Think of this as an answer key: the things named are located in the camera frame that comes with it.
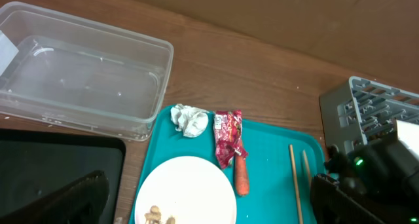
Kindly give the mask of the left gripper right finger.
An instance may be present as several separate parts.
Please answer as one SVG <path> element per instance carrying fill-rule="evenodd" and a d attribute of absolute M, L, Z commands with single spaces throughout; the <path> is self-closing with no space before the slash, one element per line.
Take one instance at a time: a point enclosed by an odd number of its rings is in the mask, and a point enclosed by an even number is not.
<path fill-rule="evenodd" d="M 326 175 L 312 178 L 310 203 L 317 223 L 385 223 L 369 208 L 372 203 L 359 193 L 341 189 L 340 183 Z"/>

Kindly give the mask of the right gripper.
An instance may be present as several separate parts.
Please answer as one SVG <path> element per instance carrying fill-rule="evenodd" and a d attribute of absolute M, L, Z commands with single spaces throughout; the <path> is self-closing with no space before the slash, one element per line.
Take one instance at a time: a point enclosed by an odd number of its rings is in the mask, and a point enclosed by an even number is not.
<path fill-rule="evenodd" d="M 365 195 L 367 188 L 358 178 L 348 157 L 344 153 L 339 152 L 335 146 L 328 147 L 327 154 L 329 159 L 324 162 L 325 169 L 331 174 L 338 175 L 341 188 Z"/>

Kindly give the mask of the wooden chopstick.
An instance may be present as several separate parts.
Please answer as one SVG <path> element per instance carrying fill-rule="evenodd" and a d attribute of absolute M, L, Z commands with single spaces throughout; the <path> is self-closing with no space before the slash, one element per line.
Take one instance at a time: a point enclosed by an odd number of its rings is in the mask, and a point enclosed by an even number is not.
<path fill-rule="evenodd" d="M 289 154 L 290 154 L 291 169 L 292 169 L 293 183 L 294 183 L 294 189 L 295 189 L 295 198 L 296 198 L 296 203 L 297 203 L 298 220 L 299 220 L 299 224 L 304 224 L 302 208 L 301 208 L 301 198 L 300 198 L 300 193 L 299 193 L 297 169 L 296 169 L 296 164 L 295 164 L 295 154 L 294 154 L 292 144 L 289 145 Z"/>
<path fill-rule="evenodd" d="M 303 157 L 304 166 L 305 166 L 305 170 L 306 170 L 306 175 L 307 175 L 307 179 L 308 179 L 308 187 L 309 187 L 309 189 L 311 189 L 312 175 L 311 175 L 310 164 L 309 164 L 309 161 L 308 161 L 307 153 L 306 153 L 305 150 L 302 151 L 302 157 Z"/>

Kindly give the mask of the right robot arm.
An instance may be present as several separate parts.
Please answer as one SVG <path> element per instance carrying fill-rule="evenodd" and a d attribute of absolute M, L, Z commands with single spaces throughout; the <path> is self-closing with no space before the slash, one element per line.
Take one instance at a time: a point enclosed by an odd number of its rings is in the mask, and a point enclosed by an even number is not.
<path fill-rule="evenodd" d="M 331 150 L 326 170 L 363 221 L 418 222 L 418 125 L 394 120 L 386 134 L 344 154 Z"/>

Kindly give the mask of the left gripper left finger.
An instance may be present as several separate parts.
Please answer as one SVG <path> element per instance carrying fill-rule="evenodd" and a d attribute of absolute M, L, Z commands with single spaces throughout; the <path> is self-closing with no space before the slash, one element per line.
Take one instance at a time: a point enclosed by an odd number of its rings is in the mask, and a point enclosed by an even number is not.
<path fill-rule="evenodd" d="M 27 206 L 1 217 L 2 223 L 98 223 L 109 199 L 105 172 L 95 170 Z"/>

